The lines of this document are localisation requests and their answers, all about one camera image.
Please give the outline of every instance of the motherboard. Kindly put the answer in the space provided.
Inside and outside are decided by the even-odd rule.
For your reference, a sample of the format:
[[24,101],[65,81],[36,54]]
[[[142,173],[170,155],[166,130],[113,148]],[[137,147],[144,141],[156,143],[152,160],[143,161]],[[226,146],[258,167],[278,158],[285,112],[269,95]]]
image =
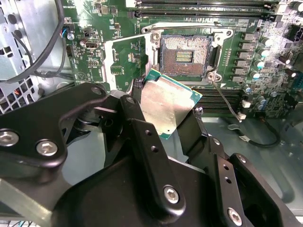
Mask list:
[[203,95],[204,116],[284,117],[303,88],[303,2],[64,0],[76,84],[130,93],[151,69]]

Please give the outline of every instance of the black mechanical arm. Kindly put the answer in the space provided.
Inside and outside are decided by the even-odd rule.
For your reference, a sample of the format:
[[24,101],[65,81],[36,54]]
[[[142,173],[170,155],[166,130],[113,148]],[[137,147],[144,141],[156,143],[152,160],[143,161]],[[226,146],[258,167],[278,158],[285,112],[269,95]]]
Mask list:
[[54,181],[67,146],[91,131],[106,136],[105,168],[64,193],[50,226],[301,226],[251,162],[226,155],[193,112],[178,126],[188,156],[180,163],[135,98],[89,83],[0,116],[1,179]]

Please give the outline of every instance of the capacitor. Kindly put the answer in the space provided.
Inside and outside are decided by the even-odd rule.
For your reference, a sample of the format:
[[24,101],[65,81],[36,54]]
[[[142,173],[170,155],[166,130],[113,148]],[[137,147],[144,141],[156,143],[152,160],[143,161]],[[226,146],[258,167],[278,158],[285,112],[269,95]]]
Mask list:
[[253,71],[250,73],[250,76],[253,78],[253,79],[259,79],[260,78],[260,74],[256,71]]
[[272,96],[273,98],[277,97],[278,93],[276,91],[273,91],[272,93],[270,93],[270,96]]
[[291,69],[286,69],[286,70],[285,70],[285,73],[286,73],[288,76],[290,76],[291,78],[294,78],[294,77],[297,75],[297,73],[296,73],[295,71],[291,70]]
[[245,91],[245,93],[251,93],[251,88],[247,84],[244,85],[243,90]]
[[267,56],[269,56],[269,51],[262,48],[262,49],[258,50],[258,54],[260,54],[261,57],[266,58]]
[[257,109],[258,109],[258,110],[262,110],[262,109],[263,109],[263,107],[264,107],[264,105],[257,104]]
[[294,4],[294,10],[297,10],[298,12],[303,12],[303,2],[297,1]]
[[262,68],[264,68],[264,62],[261,61],[261,60],[256,60],[256,61],[254,62],[254,65],[257,66],[257,68],[258,68],[259,70],[262,69]]
[[266,99],[265,99],[263,96],[260,96],[260,97],[258,98],[258,101],[259,101],[259,103],[260,103],[261,105],[264,105],[264,104],[266,103]]
[[270,38],[265,37],[264,39],[262,39],[262,43],[263,43],[265,46],[269,47],[269,46],[272,46],[273,41],[272,41]]
[[289,52],[289,53],[287,54],[287,59],[288,59],[288,60],[291,60],[291,59],[293,58],[293,56],[294,56],[294,54],[293,54],[292,52]]
[[80,46],[85,46],[86,42],[87,42],[87,39],[81,39],[79,44],[80,44]]
[[279,61],[283,62],[286,65],[288,65],[290,63],[290,60],[285,56],[280,56]]

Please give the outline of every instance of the black cable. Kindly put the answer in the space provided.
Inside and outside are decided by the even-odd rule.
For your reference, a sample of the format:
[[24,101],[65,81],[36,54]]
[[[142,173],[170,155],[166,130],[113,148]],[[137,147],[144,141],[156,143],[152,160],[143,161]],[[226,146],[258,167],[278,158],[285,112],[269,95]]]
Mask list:
[[16,226],[16,225],[18,225],[18,224],[20,224],[20,222],[21,221],[19,221],[19,222],[16,222],[13,226],[10,226],[10,227],[14,227],[14,226]]
[[[25,50],[25,52],[28,55],[29,58],[29,62],[30,65],[33,65],[33,58],[27,48],[27,46],[24,44],[24,42],[22,42],[22,40],[16,36],[13,32],[11,33],[13,35],[13,37],[20,43],[20,45],[23,47],[23,49]],[[73,80],[73,77],[69,74],[66,73],[61,73],[63,67],[64,67],[64,63],[65,63],[65,58],[66,58],[66,40],[65,38],[62,38],[62,61],[60,64],[59,69],[56,72],[47,72],[46,74],[42,74],[38,71],[35,71],[33,75],[38,76],[38,77],[43,77],[43,78],[51,78],[51,77],[60,77],[62,79],[69,79],[69,80]]]
[[45,60],[51,53],[53,46],[55,45],[57,38],[64,25],[64,11],[63,11],[62,2],[61,2],[61,0],[55,0],[55,3],[56,3],[57,12],[58,12],[58,25],[57,25],[56,29],[54,30],[54,33],[53,33],[50,41],[46,45],[45,49],[42,51],[42,53],[37,58],[37,60],[30,67],[28,67],[26,70],[24,70],[22,73],[20,73],[19,75],[15,76],[11,79],[8,79],[8,80],[0,80],[0,82],[10,83],[10,84],[19,82],[19,81],[25,79],[26,77],[33,75],[34,72],[43,64],[43,62],[45,62]]
[[51,78],[51,77],[60,77],[62,79],[70,79],[73,80],[73,77],[68,74],[63,74],[61,73],[64,63],[65,63],[65,58],[66,58],[66,40],[65,38],[62,38],[62,60],[59,69],[56,72],[47,72],[46,74],[42,74],[40,72],[36,72],[35,76],[43,77],[43,78]]
[[239,128],[238,125],[233,124],[231,121],[229,121],[226,118],[223,118],[223,119],[229,124],[228,129],[232,130],[232,131],[235,131],[238,134],[238,136],[239,136],[239,138],[241,140],[243,140],[244,142],[247,142],[247,143],[249,143],[249,144],[251,144],[253,146],[256,146],[258,148],[273,148],[273,147],[277,146],[281,142],[281,137],[280,137],[279,133],[263,117],[260,117],[261,122],[263,124],[265,124],[266,127],[269,129],[269,131],[271,131],[275,135],[275,137],[276,137],[276,140],[273,143],[270,143],[270,144],[261,144],[261,143],[257,143],[255,141],[251,140],[250,138],[248,138],[241,131],[241,129]]

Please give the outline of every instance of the silver screw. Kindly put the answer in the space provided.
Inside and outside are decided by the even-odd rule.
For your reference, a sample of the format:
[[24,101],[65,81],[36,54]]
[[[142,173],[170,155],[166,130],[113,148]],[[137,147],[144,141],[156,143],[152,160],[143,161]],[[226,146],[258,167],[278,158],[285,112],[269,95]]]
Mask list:
[[100,91],[100,89],[97,88],[97,87],[92,87],[91,91],[94,92],[97,95],[101,95],[102,94],[102,92]]
[[68,40],[74,40],[75,39],[75,36],[74,36],[74,34],[73,33],[68,33],[67,35],[66,35],[66,38],[68,39]]
[[240,215],[233,208],[228,208],[228,216],[236,226],[242,225],[242,219]]
[[239,155],[239,159],[241,160],[241,162],[246,163],[245,158],[243,158],[241,155]]
[[160,40],[160,36],[159,36],[159,34],[158,34],[158,33],[154,33],[154,34],[152,34],[152,39],[153,39],[153,40],[155,40],[155,41]]
[[0,146],[10,147],[19,141],[19,136],[13,131],[0,132]]
[[179,201],[179,195],[177,193],[177,191],[172,188],[172,187],[165,187],[164,188],[164,195],[165,198],[170,202],[170,203],[177,203]]
[[127,97],[126,100],[131,104],[134,104],[134,99],[132,97]]
[[58,151],[58,147],[55,143],[45,140],[38,143],[36,150],[40,155],[52,156]]
[[213,138],[213,141],[214,141],[215,144],[220,145],[219,140],[217,140],[216,138]]

